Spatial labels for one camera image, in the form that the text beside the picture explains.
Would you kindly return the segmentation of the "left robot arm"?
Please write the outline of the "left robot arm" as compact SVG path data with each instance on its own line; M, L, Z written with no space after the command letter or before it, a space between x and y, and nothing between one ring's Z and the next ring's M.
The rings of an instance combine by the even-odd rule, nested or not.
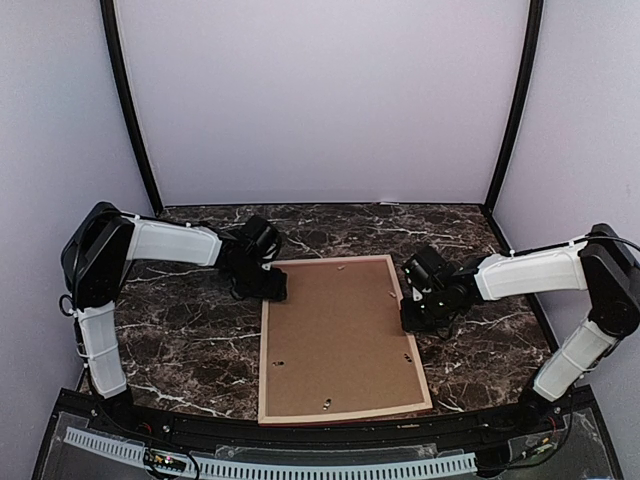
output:
M287 275L274 266L282 237L266 219L252 216L236 229L176 223L97 203L61 252L67 292L59 307L74 321L79 356L97 395L109 399L101 417L120 436L141 427L140 412L116 397L127 388L115 332L116 302L131 265L139 260L192 264L222 271L237 299L281 302Z

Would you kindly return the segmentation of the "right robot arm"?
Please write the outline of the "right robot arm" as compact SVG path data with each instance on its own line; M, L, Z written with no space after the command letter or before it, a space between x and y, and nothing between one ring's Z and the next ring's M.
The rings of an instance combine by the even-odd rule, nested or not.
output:
M587 292L586 317L537 371L511 410L511 426L530 434L577 380L638 330L638 252L637 244L606 223L566 242L492 254L462 265L426 246L402 267L411 290L400 302L402 328L438 334L482 303L555 291Z

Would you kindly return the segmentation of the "black front rail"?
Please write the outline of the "black front rail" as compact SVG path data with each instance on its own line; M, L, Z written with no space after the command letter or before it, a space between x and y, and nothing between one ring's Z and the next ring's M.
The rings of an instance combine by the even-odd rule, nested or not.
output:
M446 447L495 448L519 435L559 432L567 418L549 411L538 420L526 418L516 404L441 416L367 420L345 424L260 426L232 420L169 412L127 404L119 417L105 417L93 397L63 389L50 415L45 436L54 435L64 420L82 428L146 442L213 452L219 446L365 449L434 443Z

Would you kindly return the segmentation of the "left black corner post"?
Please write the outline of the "left black corner post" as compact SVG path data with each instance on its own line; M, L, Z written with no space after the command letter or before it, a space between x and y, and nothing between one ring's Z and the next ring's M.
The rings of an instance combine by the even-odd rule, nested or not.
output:
M132 90L129 84L124 50L118 27L118 20L116 18L116 2L113 0L100 0L99 4L112 75L120 103L121 113L147 199L150 203L153 214L157 216L163 212L164 204L162 202L160 191L146 150L136 107L134 105Z

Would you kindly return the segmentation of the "black corner post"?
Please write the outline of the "black corner post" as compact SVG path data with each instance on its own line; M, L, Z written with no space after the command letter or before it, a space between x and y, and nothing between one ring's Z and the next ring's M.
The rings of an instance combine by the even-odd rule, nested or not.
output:
M543 10L543 0L531 0L529 2L522 52L512 102L496 165L483 204L490 214L493 214L497 206L516 144L532 77L542 24Z
M124 50L118 27L118 20L116 18L116 2L113 0L100 0L99 4L112 75L120 103L121 113L147 199L150 203L153 214L157 216L163 212L164 204L162 202L160 191L146 150L136 107L134 105L132 90L129 84Z

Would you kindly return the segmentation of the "right black corner post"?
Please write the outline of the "right black corner post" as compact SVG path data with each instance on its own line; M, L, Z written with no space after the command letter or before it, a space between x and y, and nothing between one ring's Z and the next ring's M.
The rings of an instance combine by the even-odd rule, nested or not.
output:
M529 2L522 52L512 102L496 165L483 204L490 214L493 214L497 206L516 144L532 77L542 24L543 10L543 0L531 0Z

